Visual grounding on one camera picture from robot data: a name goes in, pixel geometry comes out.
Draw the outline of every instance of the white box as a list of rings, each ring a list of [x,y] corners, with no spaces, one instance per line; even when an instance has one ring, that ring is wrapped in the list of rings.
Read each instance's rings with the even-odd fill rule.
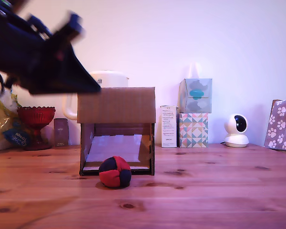
[[[177,106],[161,106],[162,147],[177,147]]]

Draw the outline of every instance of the plastic bag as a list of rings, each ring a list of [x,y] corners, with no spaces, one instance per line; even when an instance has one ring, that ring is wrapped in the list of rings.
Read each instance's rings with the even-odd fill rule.
[[[26,146],[31,142],[33,130],[25,127],[18,118],[18,107],[21,105],[17,96],[5,90],[0,97],[0,150]]]

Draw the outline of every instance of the tissue box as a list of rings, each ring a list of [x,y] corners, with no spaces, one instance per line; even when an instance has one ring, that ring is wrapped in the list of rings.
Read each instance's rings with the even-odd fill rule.
[[[212,79],[184,79],[179,84],[179,113],[212,112]]]
[[[179,114],[179,147],[208,147],[208,114]]]

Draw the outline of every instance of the red and black ball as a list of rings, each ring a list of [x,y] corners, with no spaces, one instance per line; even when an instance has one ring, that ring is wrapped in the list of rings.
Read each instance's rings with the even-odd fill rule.
[[[101,182],[107,187],[127,187],[132,173],[129,164],[120,156],[113,156],[103,161],[99,167]]]

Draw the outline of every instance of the camera lens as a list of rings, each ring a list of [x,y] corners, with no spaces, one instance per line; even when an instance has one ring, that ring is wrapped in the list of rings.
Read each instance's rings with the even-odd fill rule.
[[[247,123],[246,120],[244,119],[244,117],[240,116],[240,115],[235,115],[235,120],[236,120],[236,128],[239,132],[244,132],[246,130],[247,127]]]

